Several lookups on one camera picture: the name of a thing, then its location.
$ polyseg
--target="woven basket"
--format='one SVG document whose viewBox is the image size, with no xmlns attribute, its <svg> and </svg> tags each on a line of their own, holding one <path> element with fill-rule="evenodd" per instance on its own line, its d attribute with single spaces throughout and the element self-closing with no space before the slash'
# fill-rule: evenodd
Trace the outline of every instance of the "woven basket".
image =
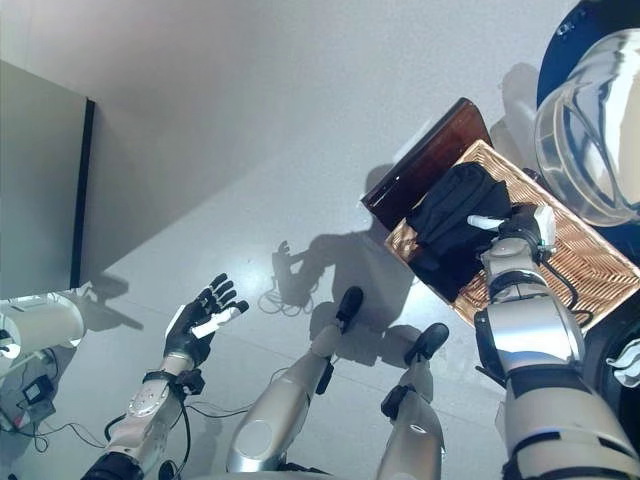
<svg viewBox="0 0 640 480">
<path fill-rule="evenodd" d="M 512 203 L 546 204 L 553 208 L 557 252 L 549 263 L 567 277 L 578 291 L 580 300 L 575 308 L 593 312 L 593 319 L 588 323 L 585 316 L 576 318 L 583 331 L 593 327 L 640 289 L 640 269 L 485 142 L 479 140 L 474 143 L 456 164 L 463 162 L 477 162 L 494 179 L 504 180 Z M 389 235 L 387 247 L 396 257 L 408 263 L 420 252 L 415 236 L 413 229 L 403 220 Z M 542 267 L 541 272 L 556 295 L 565 305 L 568 304 L 571 299 L 568 289 L 545 268 Z M 488 302 L 484 272 L 480 272 L 460 291 L 451 306 L 467 323 L 473 325 L 474 314 L 486 307 Z"/>
</svg>

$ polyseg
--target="wire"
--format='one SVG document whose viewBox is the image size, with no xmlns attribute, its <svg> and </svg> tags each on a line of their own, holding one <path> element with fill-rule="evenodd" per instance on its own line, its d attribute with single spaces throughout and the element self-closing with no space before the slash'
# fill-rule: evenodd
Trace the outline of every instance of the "wire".
<svg viewBox="0 0 640 480">
<path fill-rule="evenodd" d="M 53 381 L 56 378 L 58 378 L 58 374 L 60 373 L 60 366 L 58 365 L 58 357 L 56 356 L 56 352 L 53 351 L 53 348 L 46 348 L 45 350 L 48 350 L 49 353 L 51 353 L 51 356 L 53 357 L 53 364 L 56 366 L 56 373 L 50 379 L 51 381 Z"/>
<path fill-rule="evenodd" d="M 178 480 L 180 478 L 180 474 L 182 473 L 182 470 L 184 470 L 184 466 L 187 464 L 189 454 L 191 453 L 191 425 L 189 425 L 189 415 L 187 415 L 187 407 L 185 407 L 184 402 L 180 402 L 180 408 L 182 409 L 182 417 L 184 418 L 184 430 L 187 434 L 187 450 L 184 452 L 182 463 L 178 467 L 178 470 L 173 474 L 173 477 L 171 477 L 171 480 Z"/>
<path fill-rule="evenodd" d="M 197 409 L 193 405 L 187 405 L 185 408 L 190 408 L 194 412 L 197 412 L 203 417 L 207 417 L 207 418 L 229 418 L 229 417 L 234 417 L 236 415 L 240 415 L 241 413 L 247 413 L 249 411 L 249 409 L 246 409 L 246 410 L 238 410 L 237 412 L 233 412 L 233 413 L 225 413 L 223 415 L 212 415 L 210 413 L 205 413 L 202 410 Z"/>
<path fill-rule="evenodd" d="M 124 417 L 126 417 L 126 414 L 122 414 L 119 417 L 114 418 L 113 420 L 111 420 L 109 423 L 107 423 L 107 425 L 104 427 L 104 438 L 107 439 L 107 442 L 111 441 L 111 427 L 113 427 L 116 423 L 121 422 L 122 420 L 124 420 Z"/>
<path fill-rule="evenodd" d="M 278 373 L 284 372 L 285 370 L 289 370 L 289 367 L 282 367 L 282 368 L 279 368 L 278 370 L 276 370 L 275 372 L 273 372 L 271 374 L 271 378 L 269 379 L 269 385 L 271 385 L 273 383 L 273 381 L 275 380 L 276 375 L 278 375 Z"/>
<path fill-rule="evenodd" d="M 569 289 L 569 291 L 571 292 L 571 301 L 569 302 L 569 305 L 567 305 L 567 308 L 569 309 L 569 311 L 571 311 L 571 313 L 573 313 L 574 315 L 586 315 L 587 316 L 587 319 L 584 322 L 578 322 L 578 324 L 579 325 L 585 325 L 587 323 L 590 323 L 591 320 L 593 320 L 593 312 L 592 311 L 590 311 L 590 310 L 574 310 L 575 306 L 578 304 L 578 301 L 580 300 L 580 295 L 578 294 L 578 290 L 576 289 L 576 287 L 573 286 L 573 284 L 569 281 L 569 279 L 567 277 L 565 277 L 558 270 L 556 270 L 554 267 L 552 267 L 551 264 L 547 260 L 543 260 L 542 264 L 558 280 L 560 280 L 564 284 L 564 286 L 567 287 L 567 289 Z"/>
<path fill-rule="evenodd" d="M 586 315 L 587 319 L 584 323 L 590 323 L 593 320 L 593 312 L 590 310 L 573 310 L 572 313 L 574 315 Z"/>
<path fill-rule="evenodd" d="M 567 308 L 569 310 L 573 310 L 573 308 L 578 304 L 578 299 L 579 299 L 578 291 L 576 290 L 576 287 L 573 286 L 573 284 L 569 281 L 569 279 L 567 277 L 565 277 L 558 270 L 556 270 L 554 267 L 552 267 L 551 264 L 547 260 L 543 260 L 542 264 L 558 280 L 560 280 L 564 284 L 564 286 L 567 287 L 567 289 L 569 289 L 569 291 L 571 292 L 571 301 L 569 302 L 569 305 L 567 305 Z"/>
<path fill-rule="evenodd" d="M 49 448 L 49 439 L 46 438 L 49 435 L 52 435 L 54 433 L 58 433 L 62 430 L 64 430 L 65 428 L 70 428 L 71 430 L 73 430 L 73 433 L 76 434 L 76 436 L 82 440 L 84 443 L 86 443 L 87 445 L 89 445 L 90 447 L 93 448 L 99 448 L 99 449 L 103 449 L 105 448 L 105 445 L 101 444 L 92 434 L 91 432 L 89 432 L 89 430 L 87 430 L 87 428 L 84 425 L 81 425 L 79 423 L 76 422 L 69 422 L 69 423 L 65 423 L 64 425 L 62 425 L 61 427 L 58 428 L 53 428 L 51 429 L 49 432 L 39 432 L 38 428 L 35 426 L 35 424 L 33 425 L 33 434 L 30 433 L 25 433 L 25 432 L 21 432 L 21 431 L 15 431 L 15 432 L 9 432 L 9 433 L 16 433 L 18 435 L 22 435 L 23 437 L 28 437 L 28 438 L 33 438 L 33 444 L 34 444 L 34 448 L 36 449 L 36 451 L 38 453 L 44 453 L 47 451 L 47 449 Z M 82 436 L 82 434 L 78 431 L 78 428 L 82 428 L 85 430 L 85 432 L 88 434 L 88 436 L 95 441 L 92 442 L 90 440 L 87 440 L 85 437 Z M 38 446 L 38 441 L 43 442 L 43 447 L 40 448 Z"/>
</svg>

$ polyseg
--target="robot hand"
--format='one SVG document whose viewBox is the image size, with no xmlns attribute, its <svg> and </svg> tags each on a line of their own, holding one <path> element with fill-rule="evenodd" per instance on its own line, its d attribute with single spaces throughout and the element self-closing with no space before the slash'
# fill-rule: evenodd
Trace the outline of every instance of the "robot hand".
<svg viewBox="0 0 640 480">
<path fill-rule="evenodd" d="M 249 309 L 246 301 L 234 301 L 236 295 L 233 282 L 223 273 L 192 302 L 181 305 L 167 327 L 164 356 L 182 352 L 193 359 L 194 366 L 204 362 L 215 332 Z"/>
</svg>

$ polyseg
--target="white floor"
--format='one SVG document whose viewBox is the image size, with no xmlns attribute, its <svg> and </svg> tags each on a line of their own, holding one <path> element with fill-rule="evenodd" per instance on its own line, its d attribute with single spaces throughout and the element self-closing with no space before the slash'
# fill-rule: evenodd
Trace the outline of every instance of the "white floor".
<svg viewBox="0 0 640 480">
<path fill-rule="evenodd" d="M 252 309 L 216 337 L 204 397 L 228 409 L 251 402 L 309 343 L 310 309 L 268 314 L 259 302 L 271 253 L 288 240 L 293 253 L 311 245 L 306 258 L 326 267 L 315 306 L 357 283 L 365 327 L 450 326 L 432 362 L 443 477 L 498 478 L 501 393 L 473 370 L 473 330 L 396 268 L 359 198 L 369 172 L 458 97 L 494 125 L 503 77 L 539 66 L 571 3 L 3 0 L 2 58 L 98 105 L 84 278 L 106 306 L 87 307 L 90 331 L 49 423 L 100 435 L 156 366 L 177 305 L 221 271 Z M 391 430 L 379 404 L 402 372 L 359 331 L 289 455 L 354 480 L 374 475 Z M 185 478 L 222 470 L 237 422 L 193 415 Z M 80 478 L 99 453 L 69 431 L 50 440 L 38 454 L 0 435 L 13 452 L 0 473 Z M 179 426 L 167 455 L 183 450 Z"/>
</svg>

